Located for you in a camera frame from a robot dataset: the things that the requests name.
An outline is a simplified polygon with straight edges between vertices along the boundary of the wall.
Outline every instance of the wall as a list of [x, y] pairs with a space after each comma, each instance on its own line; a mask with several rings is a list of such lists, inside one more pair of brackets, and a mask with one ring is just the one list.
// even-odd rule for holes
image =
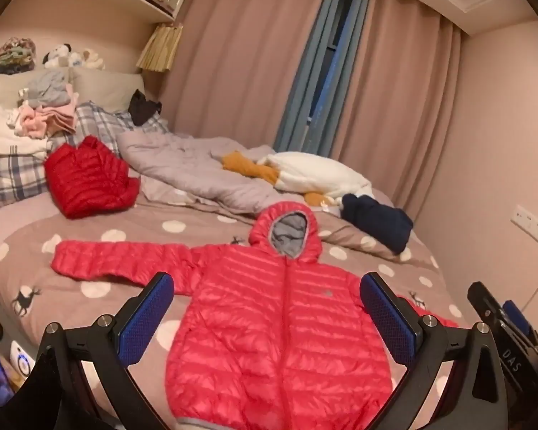
[[[465, 41], [445, 149], [416, 222], [453, 297], [483, 281], [521, 308], [538, 287], [538, 244], [510, 222], [538, 216], [538, 21]], [[538, 327], [538, 304], [529, 309]]]
[[150, 22], [102, 0], [13, 0], [0, 17], [0, 46], [9, 37], [29, 37], [38, 59], [55, 45], [96, 50], [107, 69], [135, 72], [153, 30]]

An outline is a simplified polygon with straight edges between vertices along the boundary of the red down vest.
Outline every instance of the red down vest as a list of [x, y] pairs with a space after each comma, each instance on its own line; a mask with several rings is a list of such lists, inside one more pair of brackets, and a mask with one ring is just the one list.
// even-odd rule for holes
[[180, 423], [365, 428], [392, 385], [383, 342], [359, 297], [360, 279], [317, 261], [317, 221], [305, 205], [264, 210], [249, 242], [190, 249], [62, 241], [52, 268], [80, 280], [111, 273], [141, 285], [164, 271], [176, 293], [193, 297], [165, 378]]

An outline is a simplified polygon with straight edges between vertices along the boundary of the pink folded clothes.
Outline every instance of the pink folded clothes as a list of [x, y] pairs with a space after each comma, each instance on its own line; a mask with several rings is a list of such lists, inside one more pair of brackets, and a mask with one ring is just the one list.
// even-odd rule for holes
[[63, 106], [39, 106], [34, 110], [26, 102], [20, 107], [18, 122], [22, 136], [33, 139], [51, 137], [60, 130], [70, 134], [76, 133], [76, 105], [79, 94], [74, 93], [71, 84], [66, 84], [66, 92], [70, 96], [70, 103]]

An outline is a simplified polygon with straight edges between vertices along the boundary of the blue gripper pad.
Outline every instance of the blue gripper pad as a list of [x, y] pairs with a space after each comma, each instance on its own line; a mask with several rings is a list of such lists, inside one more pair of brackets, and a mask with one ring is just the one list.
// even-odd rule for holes
[[140, 361], [159, 322], [170, 306], [173, 295], [173, 278], [167, 273], [160, 272], [139, 296], [130, 299], [135, 301], [133, 312], [127, 312], [128, 303], [118, 312], [116, 320], [122, 311], [127, 317], [118, 335], [118, 357], [125, 367]]
[[532, 326], [528, 323], [528, 320], [526, 320], [526, 317], [520, 309], [518, 309], [516, 304], [511, 300], [507, 300], [502, 305], [502, 309], [504, 309], [504, 312], [506, 312], [510, 321], [514, 323], [514, 326], [524, 333], [525, 336], [528, 336]]
[[422, 342], [422, 329], [417, 323], [420, 318], [418, 314], [406, 301], [399, 302], [376, 272], [363, 276], [360, 294], [363, 305], [392, 358], [396, 363], [409, 367]]

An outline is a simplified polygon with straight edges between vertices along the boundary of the metal screw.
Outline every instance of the metal screw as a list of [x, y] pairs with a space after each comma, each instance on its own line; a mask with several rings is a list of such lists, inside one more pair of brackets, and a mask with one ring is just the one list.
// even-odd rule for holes
[[113, 317], [111, 315], [102, 315], [98, 318], [98, 325], [101, 327], [106, 327], [112, 323]]
[[480, 332], [480, 333], [483, 333], [483, 334], [486, 334], [490, 331], [490, 328], [488, 327], [488, 325], [486, 323], [482, 323], [482, 321], [478, 322], [476, 324], [476, 329]]
[[46, 327], [46, 333], [52, 334], [52, 333], [55, 333], [56, 331], [58, 331], [58, 324], [56, 322], [50, 323]]
[[434, 315], [425, 315], [422, 318], [422, 321], [428, 327], [435, 327], [436, 325], [438, 325], [438, 320], [436, 319], [436, 317]]

